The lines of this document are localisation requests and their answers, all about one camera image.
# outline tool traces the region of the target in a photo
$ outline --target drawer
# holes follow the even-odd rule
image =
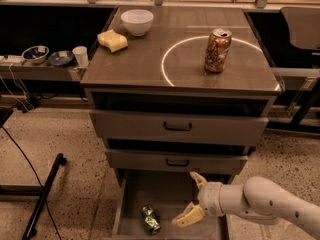
[[[254,146],[267,118],[94,110],[99,137],[184,143]]]
[[[126,171],[112,233],[114,239],[227,239],[224,217],[206,217],[189,227],[171,224],[191,202],[198,189],[187,173]],[[159,216],[161,230],[150,235],[144,228],[141,208],[151,204]]]
[[[108,150],[109,165],[114,169],[190,172],[237,175],[247,162],[247,156],[233,155],[168,155]]]

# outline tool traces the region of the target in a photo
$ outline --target cup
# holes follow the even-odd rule
[[[77,46],[72,50],[80,67],[87,67],[89,65],[87,48],[85,46]]]

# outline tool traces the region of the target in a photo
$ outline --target floor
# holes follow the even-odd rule
[[[15,111],[4,127],[20,145],[42,183],[58,153],[68,162],[60,167],[48,205],[63,240],[106,240],[112,234],[120,188],[109,167],[102,141],[86,109],[37,108]],[[320,206],[319,135],[267,129],[234,184],[259,175],[273,180],[306,201]],[[1,184],[37,185],[29,164],[0,129]],[[0,200],[0,239],[21,239],[35,205],[34,198]],[[313,239],[281,220],[263,226],[231,216],[234,240]],[[33,239],[58,239],[46,209]]]

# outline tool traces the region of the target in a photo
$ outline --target drawer handle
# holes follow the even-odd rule
[[[169,161],[169,159],[166,159],[166,164],[168,166],[175,166],[175,167],[187,167],[189,165],[189,160],[185,160],[184,163],[172,163]]]
[[[177,125],[169,125],[167,122],[164,122],[163,127],[168,131],[188,132],[188,131],[191,131],[192,129],[192,123],[189,123],[186,127],[184,127],[184,126],[177,126]]]

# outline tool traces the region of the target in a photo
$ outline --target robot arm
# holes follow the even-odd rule
[[[268,179],[252,177],[243,185],[224,185],[207,182],[196,172],[190,175],[199,188],[199,204],[190,203],[173,220],[174,225],[185,227],[194,224],[206,214],[233,214],[266,225],[274,225],[283,218],[320,239],[320,207],[298,198]]]

